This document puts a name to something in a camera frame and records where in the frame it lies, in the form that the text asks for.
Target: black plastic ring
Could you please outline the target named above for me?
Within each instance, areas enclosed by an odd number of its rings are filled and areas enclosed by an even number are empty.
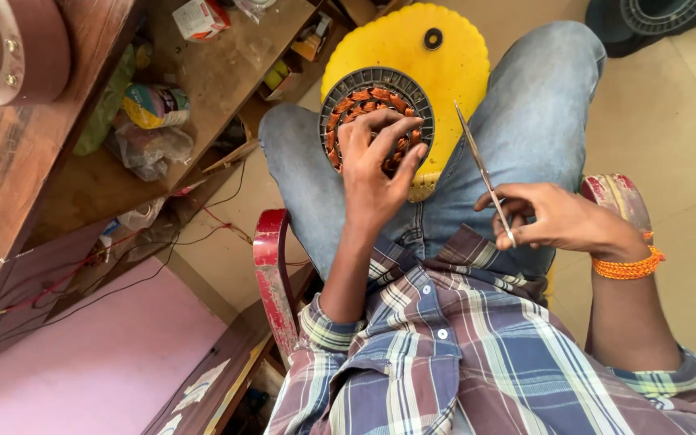
[[[429,50],[437,50],[442,45],[442,31],[432,27],[423,36],[423,45]]]

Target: chair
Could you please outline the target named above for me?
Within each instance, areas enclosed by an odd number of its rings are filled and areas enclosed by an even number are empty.
[[[636,226],[644,234],[651,234],[651,222],[646,205],[635,184],[624,175],[585,176],[579,187],[579,193],[588,200],[606,207]],[[297,273],[295,280],[300,283],[298,290],[292,290],[290,277],[286,271],[284,256],[286,230],[289,214],[285,208],[265,210],[257,222],[254,237],[254,261],[259,291],[265,305],[267,321],[273,336],[286,359],[294,351],[299,335],[299,325],[295,313],[310,281],[315,278],[313,265],[305,266]],[[650,236],[646,240],[652,243]],[[585,351],[590,353],[591,336],[588,329]]]

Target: left hand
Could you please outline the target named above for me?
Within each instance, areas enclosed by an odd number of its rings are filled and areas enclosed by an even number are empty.
[[[415,171],[426,155],[426,144],[417,144],[404,156],[393,179],[388,179],[381,165],[399,138],[422,124],[421,118],[382,109],[340,126],[337,139],[343,153],[347,228],[377,237],[407,200]],[[371,141],[372,131],[378,129]]]

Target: floor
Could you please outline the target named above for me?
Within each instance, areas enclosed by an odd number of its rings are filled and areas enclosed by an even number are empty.
[[[587,4],[586,0],[436,3],[477,26],[487,41],[492,65],[535,26],[556,19],[582,20]],[[318,98],[314,87],[301,104],[317,110]],[[696,29],[625,59],[609,60],[590,110],[587,151],[585,173],[624,173],[640,188],[651,212],[655,242],[667,254],[657,272],[665,313],[678,341],[696,351]],[[237,171],[216,199],[229,197],[239,182]],[[253,234],[259,213],[276,207],[282,207],[282,200],[258,150],[246,163],[237,199],[214,212]],[[182,233],[182,240],[198,238],[210,227],[213,223],[201,214]],[[230,232],[218,232],[213,239],[212,244],[180,246],[179,253],[242,311],[259,297],[251,247]],[[292,238],[289,241],[288,261],[304,259],[302,248]],[[556,268],[553,311],[583,342],[592,295],[588,257],[561,252]]]

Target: yellow plastic stool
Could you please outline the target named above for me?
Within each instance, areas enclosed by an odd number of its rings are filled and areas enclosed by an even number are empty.
[[[441,45],[429,50],[424,38],[439,29]],[[470,117],[487,92],[490,63],[485,39],[461,15],[416,3],[346,35],[326,65],[321,102],[345,75],[368,66],[387,66],[409,75],[434,110],[434,144],[415,174],[408,199],[423,201],[434,191],[463,130],[453,101]]]

